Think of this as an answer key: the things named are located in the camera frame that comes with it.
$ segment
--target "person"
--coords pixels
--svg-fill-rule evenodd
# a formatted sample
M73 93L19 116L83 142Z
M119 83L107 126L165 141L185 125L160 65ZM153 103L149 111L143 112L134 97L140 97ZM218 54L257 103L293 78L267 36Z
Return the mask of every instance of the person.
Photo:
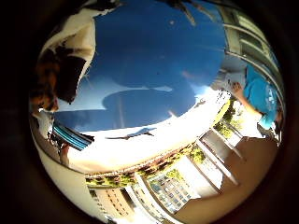
M212 86L229 91L265 130L281 119L276 89L250 64L245 72L230 73L221 69Z

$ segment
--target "green foliage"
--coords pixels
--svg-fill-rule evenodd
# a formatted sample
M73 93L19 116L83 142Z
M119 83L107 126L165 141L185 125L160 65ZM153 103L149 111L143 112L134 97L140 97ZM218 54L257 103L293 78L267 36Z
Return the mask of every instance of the green foliage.
M227 110L230 108L230 105L231 105L231 100L228 100L226 102L226 104L222 106L221 110L219 111L216 118L214 119L212 127L223 118L223 116L226 114Z
M227 108L226 112L223 114L222 118L226 120L226 122L231 123L234 127L236 127L238 130L241 127L241 124L237 120L233 120L233 116L235 114L235 110L233 108L234 105L233 99L230 99L229 107ZM221 118L218 118L218 122L214 124L215 130L217 130L223 137L226 139L230 138L233 134L233 131L227 128L224 124L220 122Z
M166 176L169 178L175 178L177 180L183 180L183 177L181 176L181 174L179 173L179 171L177 169L173 169L173 170L167 172Z
M206 158L204 152L202 151L202 149L200 149L199 147L195 147L191 153L190 153L190 157L192 158L192 160L196 163L201 163L203 162L203 160Z

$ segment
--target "building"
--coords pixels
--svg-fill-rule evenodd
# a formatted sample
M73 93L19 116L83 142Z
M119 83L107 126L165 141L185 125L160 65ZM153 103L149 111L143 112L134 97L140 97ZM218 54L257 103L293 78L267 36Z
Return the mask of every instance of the building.
M134 221L133 205L123 189L89 189L90 194L107 219L124 218Z
M184 179L178 180L160 175L158 178L149 180L149 184L160 202L173 214L190 198L196 197Z

